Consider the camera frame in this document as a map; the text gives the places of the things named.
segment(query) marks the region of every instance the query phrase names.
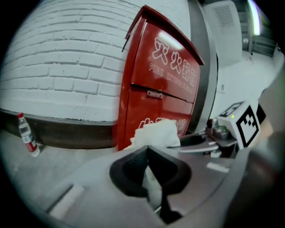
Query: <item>baseboard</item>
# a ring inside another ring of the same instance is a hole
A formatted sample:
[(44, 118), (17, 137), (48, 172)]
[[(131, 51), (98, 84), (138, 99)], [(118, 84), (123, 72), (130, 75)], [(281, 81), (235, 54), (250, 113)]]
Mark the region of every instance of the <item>baseboard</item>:
[[(93, 122), (39, 117), (24, 114), (36, 142), (68, 149), (102, 149), (116, 144), (112, 140), (115, 122)], [(20, 137), (16, 112), (0, 110), (1, 129)]]

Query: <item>red metal cabinet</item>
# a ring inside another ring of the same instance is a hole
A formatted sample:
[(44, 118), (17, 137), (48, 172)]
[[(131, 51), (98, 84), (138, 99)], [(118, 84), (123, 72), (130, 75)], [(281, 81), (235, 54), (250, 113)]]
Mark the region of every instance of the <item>red metal cabinet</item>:
[(114, 140), (130, 145), (135, 130), (163, 118), (187, 130), (204, 62), (192, 43), (167, 18), (143, 6), (126, 36), (128, 51)]

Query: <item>plastic bottle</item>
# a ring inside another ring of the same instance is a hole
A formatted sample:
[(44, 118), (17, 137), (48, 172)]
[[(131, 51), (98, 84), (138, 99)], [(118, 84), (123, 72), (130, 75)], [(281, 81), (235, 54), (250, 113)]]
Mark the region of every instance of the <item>plastic bottle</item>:
[(24, 114), (21, 112), (18, 114), (19, 118), (19, 131), (20, 135), (26, 144), (28, 151), (33, 157), (37, 157), (40, 154), (40, 149), (35, 142), (35, 139), (32, 135), (31, 128), (24, 117)]

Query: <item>gray floor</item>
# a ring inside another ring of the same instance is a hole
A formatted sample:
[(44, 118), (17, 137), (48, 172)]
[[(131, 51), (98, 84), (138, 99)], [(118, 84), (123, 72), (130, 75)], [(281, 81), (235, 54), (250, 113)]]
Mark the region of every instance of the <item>gray floor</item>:
[(21, 138), (0, 131), (0, 156), (10, 181), (17, 191), (39, 206), (42, 197), (71, 172), (114, 151), (114, 148), (72, 150), (42, 146), (41, 153), (34, 158)]

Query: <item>bottle cap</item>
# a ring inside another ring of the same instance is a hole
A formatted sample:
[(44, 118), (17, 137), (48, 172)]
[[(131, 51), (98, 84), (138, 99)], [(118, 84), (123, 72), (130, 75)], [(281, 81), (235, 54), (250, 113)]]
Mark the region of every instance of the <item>bottle cap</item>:
[(22, 118), (22, 117), (24, 117), (24, 113), (19, 112), (19, 113), (18, 113), (18, 118)]

